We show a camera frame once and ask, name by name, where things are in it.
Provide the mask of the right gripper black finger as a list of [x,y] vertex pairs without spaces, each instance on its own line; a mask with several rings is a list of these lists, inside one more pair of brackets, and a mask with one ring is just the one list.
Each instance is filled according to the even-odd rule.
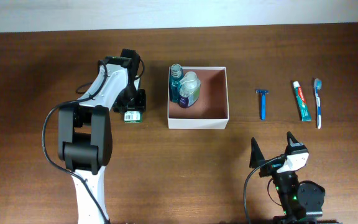
[[305,153],[305,145],[299,142],[290,131],[287,132],[287,147],[285,149],[286,155],[295,155]]
[[250,154],[249,167],[255,169],[255,168],[263,165],[264,162],[265,162],[264,155],[262,154],[262,151],[260,150],[260,147],[259,147],[256,139],[252,138],[251,139],[251,154]]

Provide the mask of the green white soap packet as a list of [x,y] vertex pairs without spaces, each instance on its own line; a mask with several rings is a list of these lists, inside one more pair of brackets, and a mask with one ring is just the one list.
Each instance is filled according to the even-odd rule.
[[124,113],[125,123],[141,123],[142,113],[140,111],[126,111]]

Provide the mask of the green red toothpaste tube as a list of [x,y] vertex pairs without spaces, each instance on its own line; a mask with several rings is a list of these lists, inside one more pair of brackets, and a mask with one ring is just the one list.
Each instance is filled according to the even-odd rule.
[[298,104],[298,108],[300,111],[301,120],[302,121],[311,121],[311,115],[310,115],[310,112],[308,109],[308,105],[306,103],[306,99],[304,97],[303,90],[302,90],[298,81],[293,82],[293,88],[294,88],[294,93],[295,93],[296,101]]

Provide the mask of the teal mouthwash bottle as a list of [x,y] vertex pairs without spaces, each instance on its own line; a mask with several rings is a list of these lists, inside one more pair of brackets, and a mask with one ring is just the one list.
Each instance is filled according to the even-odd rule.
[[184,77],[183,68],[180,64],[173,64],[170,67],[170,101],[177,103],[179,99],[180,80]]

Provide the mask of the dark blue pump bottle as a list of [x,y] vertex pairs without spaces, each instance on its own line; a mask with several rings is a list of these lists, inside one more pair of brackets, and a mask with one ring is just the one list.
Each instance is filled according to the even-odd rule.
[[195,72],[187,72],[180,80],[179,105],[182,108],[191,107],[200,96],[201,80]]

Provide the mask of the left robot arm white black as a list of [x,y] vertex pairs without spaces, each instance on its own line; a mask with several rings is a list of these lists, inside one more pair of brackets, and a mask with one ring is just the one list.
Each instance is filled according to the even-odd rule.
[[131,121],[146,110],[140,55],[123,49],[98,62],[98,76],[83,95],[58,108],[58,157],[74,182],[79,223],[109,223],[104,173],[112,154],[110,113]]

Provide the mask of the blue disposable razor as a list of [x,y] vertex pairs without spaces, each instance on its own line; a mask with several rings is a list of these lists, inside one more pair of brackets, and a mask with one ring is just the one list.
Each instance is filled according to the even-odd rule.
[[269,94],[268,90],[256,89],[255,91],[260,96],[260,119],[265,120],[266,118],[266,95]]

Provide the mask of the white open cardboard box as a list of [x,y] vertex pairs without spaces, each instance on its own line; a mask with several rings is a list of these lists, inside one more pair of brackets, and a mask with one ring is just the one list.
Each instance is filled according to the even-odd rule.
[[189,108],[167,100],[170,129],[225,129],[229,121],[226,67],[183,67],[201,80],[200,95]]

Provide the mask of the blue white toothbrush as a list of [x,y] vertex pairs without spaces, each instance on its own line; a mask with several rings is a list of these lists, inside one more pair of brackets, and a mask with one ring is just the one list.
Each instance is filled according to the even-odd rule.
[[314,96],[316,100],[316,127],[321,129],[322,120],[321,120],[321,100],[319,97],[319,91],[322,88],[322,81],[319,78],[314,80]]

